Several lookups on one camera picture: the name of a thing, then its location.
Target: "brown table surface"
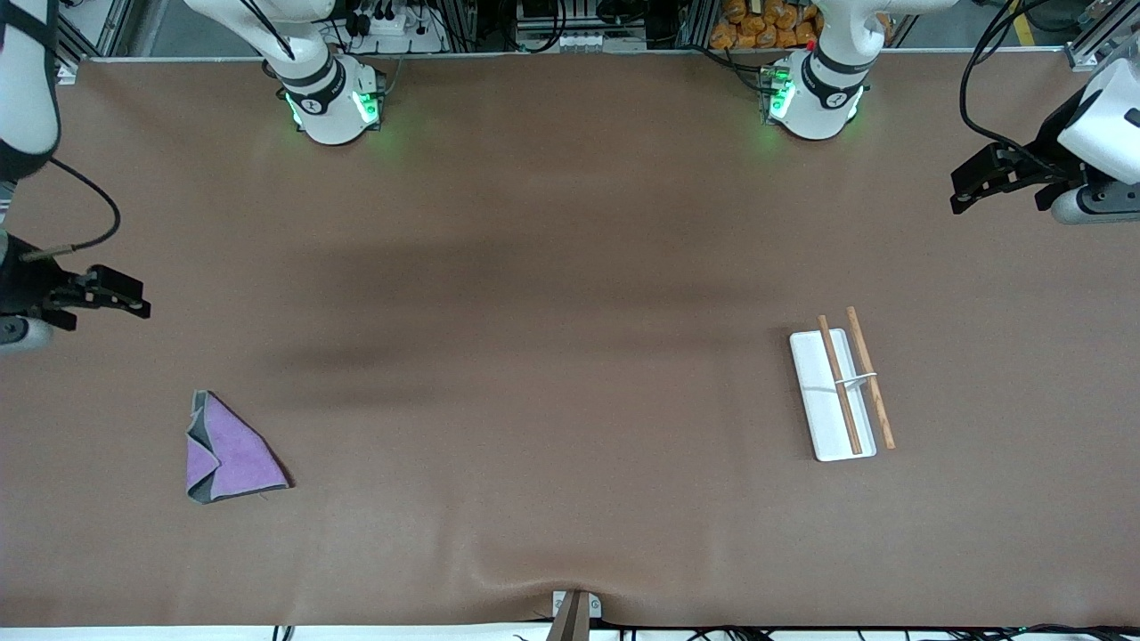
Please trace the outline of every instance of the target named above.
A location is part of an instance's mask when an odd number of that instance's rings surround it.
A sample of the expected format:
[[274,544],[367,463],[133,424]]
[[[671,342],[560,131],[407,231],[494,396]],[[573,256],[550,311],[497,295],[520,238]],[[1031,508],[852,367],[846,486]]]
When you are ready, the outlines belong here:
[[[146,282],[2,362],[0,620],[1140,623],[1140,225],[951,216],[963,56],[813,144],[699,56],[409,62],[317,146],[255,64],[88,64],[59,157]],[[1001,54],[1027,139],[1085,76]],[[107,222],[47,169],[10,230]],[[855,305],[898,449],[813,460],[788,335]],[[296,487],[185,495],[195,388]]]

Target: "folded towel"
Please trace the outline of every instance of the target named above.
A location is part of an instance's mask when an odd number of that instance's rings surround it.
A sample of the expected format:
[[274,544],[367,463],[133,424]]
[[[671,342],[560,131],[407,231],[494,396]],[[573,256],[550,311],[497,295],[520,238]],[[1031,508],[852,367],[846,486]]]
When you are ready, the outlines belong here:
[[290,487],[266,441],[211,391],[194,392],[186,447],[186,494],[195,503]]

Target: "white plate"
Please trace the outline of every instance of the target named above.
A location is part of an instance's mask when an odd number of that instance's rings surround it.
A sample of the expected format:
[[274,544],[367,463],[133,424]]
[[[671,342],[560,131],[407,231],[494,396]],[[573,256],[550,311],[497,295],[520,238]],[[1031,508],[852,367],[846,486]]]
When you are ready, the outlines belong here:
[[[831,342],[836,346],[842,378],[855,376],[855,360],[852,359],[852,348],[847,343],[847,332],[840,328],[831,330]],[[807,413],[807,427],[812,431],[815,457],[820,461],[844,461],[874,456],[871,417],[866,413],[860,381],[847,383],[847,398],[850,399],[852,414],[855,417],[855,431],[863,448],[862,454],[852,454],[847,425],[844,424],[844,413],[839,407],[839,393],[836,391],[834,379],[831,378],[826,349],[823,347],[823,335],[819,331],[792,334],[791,357],[796,362],[796,378],[799,379],[799,393],[804,397],[804,411]]]

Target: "wooden chopstick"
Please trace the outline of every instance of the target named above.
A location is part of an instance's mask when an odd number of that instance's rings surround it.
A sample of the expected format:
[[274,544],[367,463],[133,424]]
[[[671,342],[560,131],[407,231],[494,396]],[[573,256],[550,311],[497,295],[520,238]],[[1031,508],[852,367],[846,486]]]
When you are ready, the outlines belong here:
[[[866,350],[866,341],[863,340],[863,328],[858,326],[858,316],[854,307],[847,308],[847,324],[852,326],[855,334],[855,350],[858,351],[860,366],[864,374],[874,372],[871,366],[871,354]],[[871,401],[874,403],[874,413],[879,419],[879,427],[882,429],[882,440],[887,444],[887,449],[895,448],[895,433],[890,431],[890,421],[887,420],[887,406],[882,404],[882,391],[879,389],[879,376],[871,376]]]
[[847,425],[847,440],[852,444],[852,454],[862,454],[863,446],[858,441],[858,432],[855,431],[855,416],[852,414],[852,401],[847,398],[847,384],[842,382],[844,373],[839,370],[839,356],[836,355],[836,346],[831,342],[831,330],[828,327],[828,317],[820,315],[820,333],[823,335],[823,349],[828,352],[828,363],[831,365],[831,378],[836,381],[836,393],[839,395],[839,408],[844,413],[844,423]]

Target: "white bracket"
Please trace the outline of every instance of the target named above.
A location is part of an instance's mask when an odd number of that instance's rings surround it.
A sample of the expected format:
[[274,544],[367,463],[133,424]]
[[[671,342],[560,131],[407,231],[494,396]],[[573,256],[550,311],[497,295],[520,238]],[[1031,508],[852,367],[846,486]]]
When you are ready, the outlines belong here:
[[[602,600],[593,593],[587,594],[587,597],[589,598],[589,618],[602,618]],[[565,590],[554,592],[554,607],[551,610],[552,617],[559,616],[559,610],[562,608],[562,600],[565,598]]]
[[56,72],[56,82],[59,84],[75,84],[75,67],[62,64],[59,70]]

